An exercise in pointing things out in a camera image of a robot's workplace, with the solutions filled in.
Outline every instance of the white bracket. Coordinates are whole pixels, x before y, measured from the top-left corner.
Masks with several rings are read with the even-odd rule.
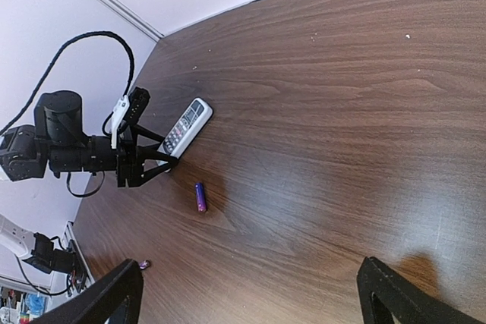
[[[128,96],[123,95],[122,98],[116,103],[115,107],[113,108],[113,115],[112,115],[112,148],[116,149],[116,145],[118,142],[118,127],[123,121],[123,117],[127,114],[130,108],[130,101],[128,100]]]

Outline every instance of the purple battery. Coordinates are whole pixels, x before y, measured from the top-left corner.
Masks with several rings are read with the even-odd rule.
[[[206,205],[206,197],[204,196],[204,187],[201,182],[196,184],[196,198],[197,198],[197,211],[198,212],[206,212],[207,205]]]

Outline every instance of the wooden table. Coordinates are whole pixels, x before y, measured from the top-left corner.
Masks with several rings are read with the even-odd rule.
[[[485,22],[486,0],[263,0],[163,39],[143,125],[215,115],[170,174],[83,201],[93,272],[154,262],[142,323],[360,323],[374,255],[486,321]]]

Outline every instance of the remote control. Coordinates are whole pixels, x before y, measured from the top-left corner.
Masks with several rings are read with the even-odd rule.
[[[158,149],[159,152],[177,158],[181,157],[207,121],[210,120],[211,115],[213,115],[213,110],[205,101],[200,98],[194,99],[167,134]],[[157,161],[159,166],[166,163],[165,161]]]

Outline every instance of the cable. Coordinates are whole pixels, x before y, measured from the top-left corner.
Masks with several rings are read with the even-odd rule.
[[[70,273],[69,275],[66,275],[66,288],[68,289],[68,296],[71,297],[72,296],[72,292],[71,292],[71,288],[69,287],[70,286],[70,282],[72,280],[72,273]]]
[[[105,136],[111,137],[112,134],[106,131],[106,125],[108,124],[109,120],[112,118],[113,112],[109,113],[108,117],[106,117],[105,121],[103,122],[103,126],[101,127],[101,131]]]
[[[80,197],[80,198],[91,197],[92,195],[97,193],[99,191],[99,189],[101,189],[101,186],[103,186],[103,183],[105,182],[105,172],[101,171],[101,173],[103,174],[103,179],[101,180],[101,182],[99,183],[99,185],[96,189],[94,189],[93,191],[90,191],[89,193],[73,193],[72,190],[71,190],[71,173],[68,172],[68,178],[66,178],[66,186],[68,187],[68,191],[71,193],[71,195],[73,197]]]
[[[118,34],[110,32],[110,31],[105,31],[105,30],[100,30],[100,31],[95,31],[95,32],[88,32],[81,34],[79,36],[76,36],[70,40],[68,40],[64,45],[61,46],[61,48],[57,51],[55,54],[54,58],[50,62],[49,66],[47,67],[46,71],[44,72],[44,75],[40,78],[39,82],[37,83],[36,87],[33,89],[33,92],[30,94],[29,99],[27,100],[26,104],[24,107],[19,111],[19,113],[7,123],[5,127],[3,127],[0,130],[0,136],[2,136],[8,129],[14,125],[21,117],[22,115],[25,114],[25,112],[28,110],[29,106],[32,104],[34,98],[36,97],[36,94],[39,92],[40,87],[43,85],[44,81],[46,81],[46,78],[49,76],[49,73],[51,72],[52,68],[54,67],[54,64],[58,61],[59,57],[63,53],[64,50],[66,50],[67,47],[72,45],[73,43],[80,41],[85,38],[90,38],[90,37],[96,37],[96,36],[105,36],[109,38],[113,38],[117,40],[125,51],[127,52],[128,55],[128,60],[130,61],[130,70],[128,74],[128,82],[127,86],[125,87],[125,91],[123,95],[128,95],[128,92],[130,91],[131,88],[131,82],[134,78],[134,72],[135,72],[135,58],[134,58],[134,53],[132,52],[130,46],[125,42],[124,39],[122,39]]]
[[[68,291],[71,289],[71,287],[72,287],[72,283],[71,283],[71,284],[70,284],[68,287],[66,287],[66,289],[65,289],[65,290],[60,291],[60,292],[55,292],[55,293],[50,293],[50,292],[48,292],[47,290],[45,290],[44,288],[40,288],[40,287],[35,286],[35,285],[34,285],[32,282],[30,282],[30,280],[27,278],[27,275],[25,274],[24,268],[22,267],[22,263],[21,263],[21,261],[18,259],[18,257],[17,257],[17,256],[15,256],[15,258],[17,259],[18,267],[19,267],[19,269],[21,269],[22,276],[25,278],[25,281],[26,281],[26,282],[27,282],[27,284],[28,284],[30,287],[32,287],[32,288],[33,288],[35,291],[37,291],[37,292],[39,292],[39,293],[41,293],[41,294],[43,294],[43,295],[47,295],[47,296],[50,296],[50,297],[51,297],[51,296],[60,296],[60,295],[63,295],[63,294],[65,294],[66,292],[68,292]]]

